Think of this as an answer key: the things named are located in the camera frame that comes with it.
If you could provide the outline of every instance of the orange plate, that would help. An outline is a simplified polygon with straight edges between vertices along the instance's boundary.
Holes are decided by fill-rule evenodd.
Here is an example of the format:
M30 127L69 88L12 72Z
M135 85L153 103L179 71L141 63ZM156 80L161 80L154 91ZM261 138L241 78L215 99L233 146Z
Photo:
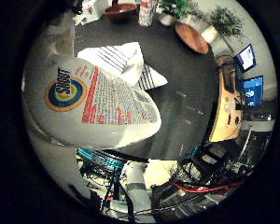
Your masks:
M209 48L207 42L194 28L184 23L177 22L175 24L175 30L179 37L191 49L201 54L206 54L208 52Z

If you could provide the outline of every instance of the wooden bowl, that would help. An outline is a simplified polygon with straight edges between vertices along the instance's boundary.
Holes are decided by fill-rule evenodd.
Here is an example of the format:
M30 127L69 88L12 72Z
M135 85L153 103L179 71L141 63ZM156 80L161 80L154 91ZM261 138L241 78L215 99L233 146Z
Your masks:
M207 42L203 39L202 35L194 28L181 22L175 24L175 30L179 37L194 51L206 54L209 50Z
M111 21L126 21L137 10L135 4L115 4L105 10L104 14Z

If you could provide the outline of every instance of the wooden table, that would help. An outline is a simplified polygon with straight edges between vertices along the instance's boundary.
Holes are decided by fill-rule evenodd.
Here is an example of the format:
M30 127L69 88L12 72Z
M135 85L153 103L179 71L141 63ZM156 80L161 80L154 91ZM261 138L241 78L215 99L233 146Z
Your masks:
M236 73L234 65L223 65L218 71L219 96L217 112L212 132L211 142L225 141L236 138L242 125L243 109L240 91L236 88Z

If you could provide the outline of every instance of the round table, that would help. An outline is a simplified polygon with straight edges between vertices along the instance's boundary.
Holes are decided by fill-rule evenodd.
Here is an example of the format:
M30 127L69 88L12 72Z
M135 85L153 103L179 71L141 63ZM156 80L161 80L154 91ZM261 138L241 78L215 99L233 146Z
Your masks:
M198 54L183 43L174 27L157 20L142 27L136 15L122 23L103 16L76 28L75 52L128 42L139 42L145 62L165 76L168 84L147 91L160 110L160 130L116 151L144 159L178 160L202 142L211 117L218 90L211 47L207 54Z

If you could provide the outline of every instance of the shout logo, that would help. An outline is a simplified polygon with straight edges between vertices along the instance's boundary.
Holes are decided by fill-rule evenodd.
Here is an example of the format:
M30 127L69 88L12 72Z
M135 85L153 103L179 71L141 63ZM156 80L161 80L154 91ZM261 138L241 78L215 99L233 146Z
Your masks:
M54 111L69 111L81 104L86 92L83 81L71 77L69 71L58 67L57 78L47 87L46 103Z

